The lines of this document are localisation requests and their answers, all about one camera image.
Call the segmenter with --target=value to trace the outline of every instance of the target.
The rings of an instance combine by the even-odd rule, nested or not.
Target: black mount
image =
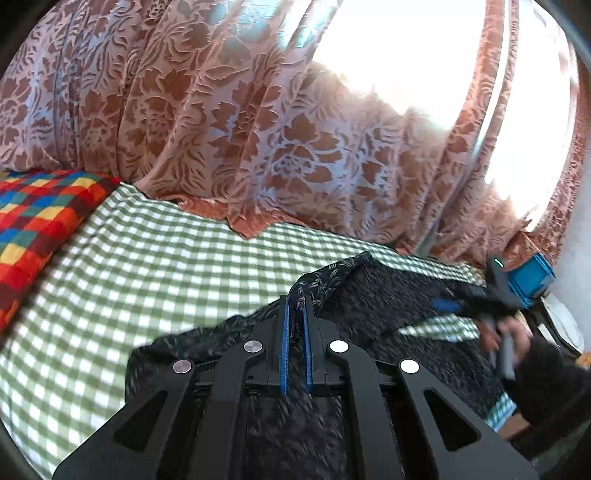
[[[219,360],[170,365],[57,468],[54,480],[236,480],[246,397],[286,393],[290,309]],[[301,312],[312,396],[343,398],[352,478],[534,480],[533,467],[416,361],[374,361]]]

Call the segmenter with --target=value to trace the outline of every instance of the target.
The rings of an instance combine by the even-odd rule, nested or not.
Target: black cloth
[[[291,311],[301,310],[304,293],[314,313],[334,322],[340,337],[364,348],[378,360],[396,363],[415,358],[470,408],[486,417],[502,394],[489,363],[475,340],[451,343],[404,336],[401,327],[437,315],[431,299],[460,282],[399,271],[364,252],[303,275],[289,293]],[[231,345],[248,340],[257,322],[275,317],[275,301],[248,316],[236,315],[221,325],[166,335],[130,356],[126,400],[150,376],[176,359],[202,363],[219,358]],[[306,392],[301,325],[291,318],[290,382],[286,397],[249,398],[243,478],[348,478],[342,405],[337,398],[312,398]]]
[[[541,339],[532,339],[530,351],[515,369],[515,381],[505,381],[505,389],[532,425],[530,432],[512,442],[528,459],[591,417],[591,372],[565,365],[560,351]],[[591,478],[591,429],[574,452],[544,478]]]

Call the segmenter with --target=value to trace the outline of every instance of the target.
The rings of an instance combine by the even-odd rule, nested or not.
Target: bed
[[[182,212],[121,184],[52,257],[0,347],[0,416],[39,475],[56,466],[124,402],[132,348],[163,333],[215,325],[287,293],[303,273],[362,251],[386,265],[481,283],[447,266],[342,236],[277,223],[245,240],[224,221]],[[408,335],[473,339],[454,315]],[[487,422],[514,410],[503,395]]]

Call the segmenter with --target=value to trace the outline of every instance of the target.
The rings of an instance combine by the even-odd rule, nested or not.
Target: pillow
[[[83,171],[0,174],[0,333],[53,252],[119,182]]]

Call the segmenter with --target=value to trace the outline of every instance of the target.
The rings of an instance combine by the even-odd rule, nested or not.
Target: metal screw
[[[173,365],[173,370],[178,374],[185,374],[191,370],[191,362],[189,360],[177,360]]]
[[[345,353],[349,350],[349,344],[342,340],[334,340],[330,343],[330,349],[336,353]]]
[[[418,363],[410,358],[400,362],[400,370],[408,374],[415,374],[418,372]]]
[[[262,350],[262,343],[258,340],[249,340],[244,344],[244,350],[248,353],[258,353]]]

